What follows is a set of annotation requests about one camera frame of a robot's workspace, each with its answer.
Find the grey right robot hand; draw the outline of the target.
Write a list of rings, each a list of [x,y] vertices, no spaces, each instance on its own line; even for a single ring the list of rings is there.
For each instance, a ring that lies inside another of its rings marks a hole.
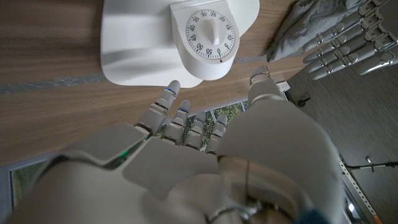
[[[172,81],[136,124],[116,124],[64,147],[35,176],[6,223],[340,223],[338,151],[259,67],[248,109],[220,115],[206,148],[205,114],[183,134]]]

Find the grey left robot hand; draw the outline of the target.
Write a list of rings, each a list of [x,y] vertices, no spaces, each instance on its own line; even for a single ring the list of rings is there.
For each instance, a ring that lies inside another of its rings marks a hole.
[[[303,45],[303,62],[312,79],[318,80],[358,64],[365,75],[397,64],[397,0],[369,0],[356,12],[338,21]]]

